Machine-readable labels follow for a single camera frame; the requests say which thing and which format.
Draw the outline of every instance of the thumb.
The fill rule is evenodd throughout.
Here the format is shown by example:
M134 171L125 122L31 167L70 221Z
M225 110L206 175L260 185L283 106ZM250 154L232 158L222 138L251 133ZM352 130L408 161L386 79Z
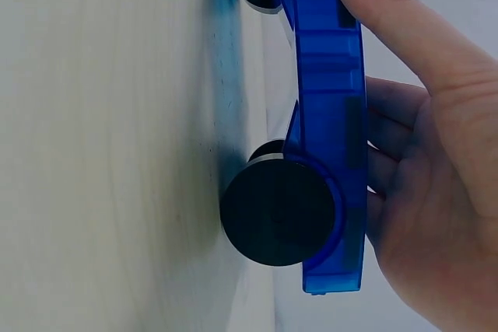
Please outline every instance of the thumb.
M393 51L431 95L469 84L448 77L494 60L419 0L342 0L345 7Z

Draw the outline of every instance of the wood grain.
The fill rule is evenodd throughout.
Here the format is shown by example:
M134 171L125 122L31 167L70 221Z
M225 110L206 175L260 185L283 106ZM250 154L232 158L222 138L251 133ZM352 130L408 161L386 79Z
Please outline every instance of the wood grain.
M219 190L266 136L237 0L0 0L0 330L273 331Z

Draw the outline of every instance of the toy car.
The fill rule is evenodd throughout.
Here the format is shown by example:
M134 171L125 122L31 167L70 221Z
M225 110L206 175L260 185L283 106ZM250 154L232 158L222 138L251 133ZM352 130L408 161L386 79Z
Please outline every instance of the toy car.
M247 0L286 15L298 96L285 139L257 149L220 201L230 242L268 266L302 263L303 290L357 291L366 227L360 24L340 0Z

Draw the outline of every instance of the finger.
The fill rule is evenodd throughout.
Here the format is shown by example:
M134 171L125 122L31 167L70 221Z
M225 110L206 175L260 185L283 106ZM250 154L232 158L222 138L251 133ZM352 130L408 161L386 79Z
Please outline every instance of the finger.
M429 98L423 87L384 79L366 78L368 107L393 121L413 128L417 113Z
M379 231L381 230L381 215L384 199L374 192L368 191L368 223L366 234L373 246L376 246Z
M471 84L483 66L496 64L419 0L342 2L421 78L431 94Z
M368 113L368 140L386 156L399 161L412 136L412 130L377 112Z
M398 163L391 157L368 147L368 186L381 196L385 196Z

